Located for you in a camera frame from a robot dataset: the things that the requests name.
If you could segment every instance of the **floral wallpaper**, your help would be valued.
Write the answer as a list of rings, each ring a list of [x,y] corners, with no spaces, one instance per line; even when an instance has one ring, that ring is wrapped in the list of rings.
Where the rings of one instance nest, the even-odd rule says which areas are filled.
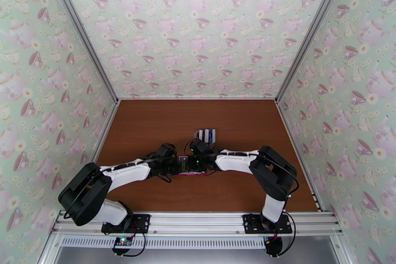
[[[73,0],[120,98],[274,98],[321,0]]]
[[[359,263],[396,263],[396,0],[335,0],[281,100]]]
[[[110,98],[58,0],[0,0],[0,263],[35,263]]]

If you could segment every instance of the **black mounting plate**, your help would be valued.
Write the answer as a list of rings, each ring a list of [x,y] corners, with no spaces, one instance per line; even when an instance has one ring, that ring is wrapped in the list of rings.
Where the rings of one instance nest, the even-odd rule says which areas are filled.
[[[102,225],[102,233],[137,233],[137,234],[147,234],[150,225],[150,215],[149,214],[133,214],[131,227],[124,231],[122,226],[113,225],[111,223],[104,223]]]
[[[289,217],[282,214],[279,217],[278,223],[275,228],[268,230],[265,229],[260,220],[259,214],[246,214],[242,215],[244,222],[245,234],[291,234],[292,226],[290,225]]]

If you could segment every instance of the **wooden table surface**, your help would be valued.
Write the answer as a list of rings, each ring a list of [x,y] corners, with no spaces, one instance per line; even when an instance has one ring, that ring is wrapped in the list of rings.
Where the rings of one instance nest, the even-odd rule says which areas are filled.
[[[300,189],[288,211],[317,211],[273,101],[125,100],[110,128],[98,165],[114,165],[156,151],[162,143],[179,155],[197,129],[215,128],[215,149],[252,151],[269,145],[297,169]],[[107,196],[133,211],[261,211],[265,193],[253,175],[224,171],[211,176],[153,177],[117,188]]]

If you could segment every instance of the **wall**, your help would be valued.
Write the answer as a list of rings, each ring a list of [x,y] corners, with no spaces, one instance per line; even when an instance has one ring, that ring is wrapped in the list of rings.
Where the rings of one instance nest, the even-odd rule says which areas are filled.
[[[396,263],[395,12],[395,0],[335,0],[281,100],[360,263]]]
[[[321,0],[73,0],[120,98],[273,98]]]
[[[0,263],[35,263],[112,106],[58,0],[0,0]]]

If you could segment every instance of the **vent grille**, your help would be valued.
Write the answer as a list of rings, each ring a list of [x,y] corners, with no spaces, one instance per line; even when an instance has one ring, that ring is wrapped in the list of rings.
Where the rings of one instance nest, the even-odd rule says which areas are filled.
[[[116,237],[65,235],[63,247],[112,248]],[[136,237],[131,247],[142,248],[143,237]],[[263,238],[147,238],[147,249],[264,249]]]

